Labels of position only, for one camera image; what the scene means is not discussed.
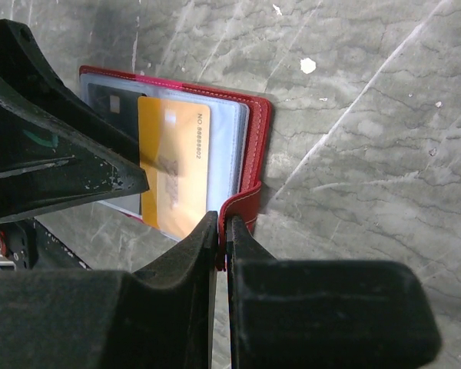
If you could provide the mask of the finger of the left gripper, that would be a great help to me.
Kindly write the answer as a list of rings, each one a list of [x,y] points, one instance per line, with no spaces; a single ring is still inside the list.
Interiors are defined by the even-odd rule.
[[[144,171],[0,77],[0,224],[148,190]]]
[[[41,52],[30,28],[23,23],[0,19],[0,77],[32,104],[139,164],[138,143],[110,125],[65,86]]]

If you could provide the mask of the gold numbered credit card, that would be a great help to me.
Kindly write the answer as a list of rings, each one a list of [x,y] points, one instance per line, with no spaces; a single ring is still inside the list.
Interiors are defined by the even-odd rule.
[[[175,238],[188,236],[207,212],[211,110],[169,98],[138,99],[141,194],[145,224]]]

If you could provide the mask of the red leather card holder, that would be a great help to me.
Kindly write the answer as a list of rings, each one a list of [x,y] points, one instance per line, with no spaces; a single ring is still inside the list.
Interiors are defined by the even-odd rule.
[[[193,95],[203,95],[213,98],[222,98],[228,101],[244,103],[250,109],[250,118],[247,126],[247,137],[244,146],[243,172],[240,180],[239,192],[231,196],[222,205],[218,218],[219,251],[215,258],[215,267],[219,271],[226,268],[226,220],[234,215],[241,216],[249,230],[253,229],[260,207],[261,171],[266,151],[268,130],[271,122],[272,104],[266,98],[247,95],[236,91],[225,91],[219,88],[192,84],[185,81],[174,81],[151,76],[136,75],[134,73],[115,71],[82,65],[79,75],[86,74],[106,75],[128,81],[138,81],[148,85],[165,87],[172,90],[189,92]]]

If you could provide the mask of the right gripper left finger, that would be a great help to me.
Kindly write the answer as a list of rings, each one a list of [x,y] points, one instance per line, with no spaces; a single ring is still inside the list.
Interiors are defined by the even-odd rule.
[[[0,368],[208,368],[217,220],[129,273],[0,271]]]

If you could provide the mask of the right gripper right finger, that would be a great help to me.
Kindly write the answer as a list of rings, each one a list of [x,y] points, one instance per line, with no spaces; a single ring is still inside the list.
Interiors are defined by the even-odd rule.
[[[279,260],[226,225],[234,368],[419,368],[442,338],[416,275],[393,261]]]

